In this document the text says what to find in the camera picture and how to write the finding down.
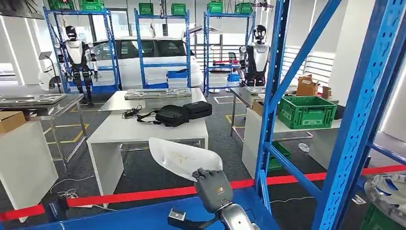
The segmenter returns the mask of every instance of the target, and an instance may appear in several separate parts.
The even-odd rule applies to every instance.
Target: white desk
[[[37,205],[58,178],[41,123],[0,134],[0,146],[0,181],[13,208]]]
[[[244,144],[242,151],[242,162],[244,163],[249,175],[252,178],[255,177],[255,169],[257,167],[257,155],[259,145],[259,134],[261,132],[262,117],[258,115],[254,110],[247,108],[247,118],[245,123]],[[273,127],[274,133],[287,133],[297,131],[312,131],[314,135],[315,130],[338,130],[341,125],[340,120],[334,120],[330,128],[304,128],[304,129],[290,129],[279,119],[275,120]]]
[[[191,101],[205,101],[200,89],[192,90]],[[155,137],[176,142],[198,140],[202,147],[208,148],[209,136],[204,118],[190,120],[178,127],[165,127],[140,123],[136,118],[122,119],[121,116],[122,111],[112,112],[87,140],[100,195],[113,194],[123,173],[122,144],[147,143],[149,138]]]

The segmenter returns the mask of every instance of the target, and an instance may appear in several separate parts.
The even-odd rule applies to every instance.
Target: red stanchion belt
[[[367,168],[362,170],[362,175],[372,175],[380,173],[390,173],[397,171],[406,171],[405,165],[391,165],[377,168]],[[310,181],[321,181],[326,177],[325,172],[321,173],[310,173],[305,175]],[[275,184],[290,184],[296,183],[297,180],[292,175],[287,176],[273,176],[267,177],[267,185]],[[254,180],[242,180],[242,181],[231,181],[231,187],[233,189],[247,188],[254,185]],[[88,196],[88,197],[79,197],[74,199],[67,199],[69,207],[77,207],[83,205],[99,205],[99,204],[112,204],[128,201],[137,201],[137,200],[148,200],[156,199],[163,197],[172,197],[172,196],[183,196],[183,195],[192,195],[195,194],[196,190],[193,186],[181,187],[181,188],[170,188],[162,190],[152,190],[152,191],[143,191],[135,193],[123,193],[123,194],[112,194],[112,195],[97,195],[97,196]],[[18,210],[8,211],[0,213],[0,222],[36,216],[44,213],[44,208],[42,205],[36,205],[32,207],[22,208]]]

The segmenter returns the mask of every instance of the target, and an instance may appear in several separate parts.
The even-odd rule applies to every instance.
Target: black backpack
[[[155,121],[143,121],[147,116],[156,113]],[[166,127],[177,127],[183,123],[189,122],[189,111],[176,105],[166,105],[160,110],[154,110],[145,115],[137,115],[138,122],[154,123],[155,125],[164,124]]]

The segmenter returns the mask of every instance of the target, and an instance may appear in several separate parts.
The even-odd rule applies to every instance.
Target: blue metal shelf
[[[188,66],[188,63],[182,62],[182,63],[144,63],[144,67],[173,67],[173,66]]]
[[[269,65],[275,68],[269,68],[268,71],[255,173],[255,188],[264,200],[269,194],[263,189],[263,175],[267,174],[268,161],[272,154],[317,200],[313,230],[340,228],[370,148],[402,164],[406,163],[405,158],[372,143],[406,53],[406,17],[401,18],[405,1],[402,0],[375,2],[371,15],[374,20],[369,22],[323,188],[321,190],[317,188],[270,145],[277,104],[340,2],[340,0],[327,2],[280,84],[290,1],[276,2],[274,18],[276,23],[273,27]],[[392,44],[391,51],[382,48],[392,47]]]
[[[103,16],[104,27],[105,27],[106,33],[107,33],[107,40],[108,40],[108,45],[109,45],[109,52],[110,52],[110,56],[111,56],[112,66],[111,67],[105,67],[105,66],[99,67],[99,71],[113,71],[114,85],[92,86],[91,91],[93,93],[98,93],[98,92],[115,92],[117,90],[121,90],[122,89],[121,76],[120,76],[120,68],[118,65],[118,59],[117,59],[117,54],[116,54],[116,43],[115,43],[115,39],[114,39],[114,32],[112,29],[110,29],[110,28],[113,28],[111,11],[106,10],[106,9],[104,9],[102,11],[49,11],[45,7],[43,7],[43,10],[44,10],[44,15],[45,15],[45,20],[48,25],[49,34],[51,36],[52,44],[57,43],[56,37],[55,37],[56,34],[57,34],[57,38],[58,38],[58,43],[62,43],[64,41],[63,37],[62,37],[62,31],[61,31],[61,28],[58,23],[58,21],[59,21],[58,17],[57,17],[58,15],[102,15]],[[52,24],[49,20],[49,15],[54,16],[57,33],[56,32],[54,33],[54,28],[52,27]],[[68,56],[67,56],[66,50],[64,48],[62,49],[62,54],[64,56],[65,67],[66,67],[66,70],[69,75],[70,67],[69,67],[69,62],[68,62]],[[57,63],[57,65],[59,68],[59,75],[61,78],[63,90],[65,93],[71,93],[70,89],[68,88],[68,85],[73,87],[74,84],[72,81],[67,81],[67,79],[65,79],[65,76],[63,75],[63,73],[61,71],[59,62]]]
[[[138,56],[140,60],[140,72],[141,72],[141,81],[142,87],[147,88],[147,82],[145,80],[145,70],[144,68],[153,68],[153,67],[179,67],[185,66],[188,71],[188,84],[187,86],[191,87],[191,58],[190,58],[190,31],[189,31],[189,11],[186,12],[185,16],[172,16],[172,15],[140,15],[138,14],[137,9],[134,9],[135,15],[135,29],[137,31],[137,43],[138,47],[141,46],[141,33],[139,29],[139,19],[183,19],[186,24],[186,63],[144,63],[144,58],[142,54],[142,49],[138,49]]]
[[[203,92],[206,96],[209,95],[210,89],[226,89],[229,87],[216,87],[212,88],[209,87],[209,70],[210,69],[235,69],[238,66],[218,66],[218,67],[210,67],[209,66],[209,28],[210,28],[210,17],[225,17],[225,18],[246,18],[247,19],[247,27],[245,31],[245,46],[248,45],[248,40],[252,35],[251,41],[254,40],[254,26],[255,26],[255,12],[251,14],[241,14],[241,13],[210,13],[204,12],[203,13],[203,31],[204,31],[204,39],[203,39],[203,56],[204,56],[204,72],[203,72]],[[249,27],[249,20],[252,18],[252,26]]]

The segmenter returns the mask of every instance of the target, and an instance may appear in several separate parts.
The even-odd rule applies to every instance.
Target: robot leg
[[[83,95],[85,94],[83,91],[82,87],[82,80],[80,78],[80,72],[78,68],[72,69],[72,77],[73,77],[73,83],[76,85],[76,87],[79,90],[79,93],[82,93]]]
[[[87,92],[87,98],[88,98],[88,105],[93,106],[93,103],[91,101],[91,91],[90,91],[90,86],[92,85],[91,77],[90,77],[90,69],[87,65],[85,65],[82,68],[82,75],[83,75],[83,80],[85,82],[86,86],[86,92]]]

